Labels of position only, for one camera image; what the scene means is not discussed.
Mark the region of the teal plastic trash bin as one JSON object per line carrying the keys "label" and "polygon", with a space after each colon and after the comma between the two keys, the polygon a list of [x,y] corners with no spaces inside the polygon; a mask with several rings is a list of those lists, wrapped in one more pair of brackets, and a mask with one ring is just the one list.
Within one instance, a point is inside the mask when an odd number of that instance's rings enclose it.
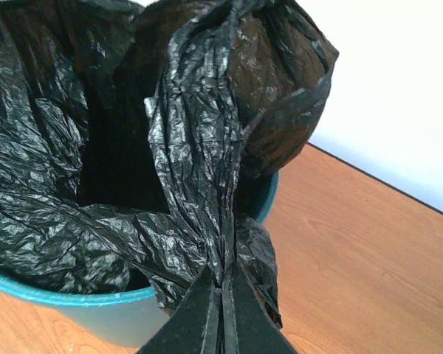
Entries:
{"label": "teal plastic trash bin", "polygon": [[[39,276],[57,271],[60,280],[89,275],[92,284],[120,285],[130,267],[151,285],[110,294],[62,294],[25,285],[0,269],[0,291],[59,310],[102,339],[141,348],[171,318],[204,267],[214,284],[232,261],[233,187],[190,204],[173,193],[168,214],[139,212],[32,193],[0,191],[0,260],[38,266]],[[219,339],[223,334],[223,304]]]}

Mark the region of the black plastic trash bag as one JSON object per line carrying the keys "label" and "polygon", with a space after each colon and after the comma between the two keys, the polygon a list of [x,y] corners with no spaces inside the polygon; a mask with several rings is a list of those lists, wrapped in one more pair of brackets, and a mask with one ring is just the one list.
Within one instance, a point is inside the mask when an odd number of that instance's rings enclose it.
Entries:
{"label": "black plastic trash bag", "polygon": [[300,153],[338,55],[295,1],[0,1],[0,274],[73,294],[143,277],[173,312],[240,263],[279,325],[244,205]]}

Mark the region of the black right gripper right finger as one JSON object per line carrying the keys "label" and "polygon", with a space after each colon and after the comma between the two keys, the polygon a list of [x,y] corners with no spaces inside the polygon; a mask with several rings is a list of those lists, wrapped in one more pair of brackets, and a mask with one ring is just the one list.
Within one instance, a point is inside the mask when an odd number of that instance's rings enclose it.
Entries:
{"label": "black right gripper right finger", "polygon": [[268,316],[246,272],[230,269],[223,287],[223,353],[295,353]]}

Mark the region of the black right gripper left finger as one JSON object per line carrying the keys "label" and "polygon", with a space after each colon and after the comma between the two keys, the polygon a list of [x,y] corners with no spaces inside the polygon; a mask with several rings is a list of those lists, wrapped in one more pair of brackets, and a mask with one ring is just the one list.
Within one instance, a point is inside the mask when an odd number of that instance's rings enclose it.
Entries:
{"label": "black right gripper left finger", "polygon": [[178,308],[138,352],[141,354],[214,354],[221,348],[222,291],[204,267]]}

